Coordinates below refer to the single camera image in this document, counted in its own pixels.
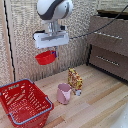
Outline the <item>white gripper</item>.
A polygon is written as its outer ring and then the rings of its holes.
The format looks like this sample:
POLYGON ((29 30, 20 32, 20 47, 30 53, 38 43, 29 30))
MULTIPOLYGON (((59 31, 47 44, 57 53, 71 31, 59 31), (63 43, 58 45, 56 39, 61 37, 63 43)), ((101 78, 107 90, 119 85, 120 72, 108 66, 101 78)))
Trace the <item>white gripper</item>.
MULTIPOLYGON (((47 33, 35 33, 33 35, 35 47, 38 49, 55 47, 69 43, 69 36, 66 31, 60 31, 56 35, 47 33)), ((54 50, 55 58, 57 58, 57 50, 54 50)))

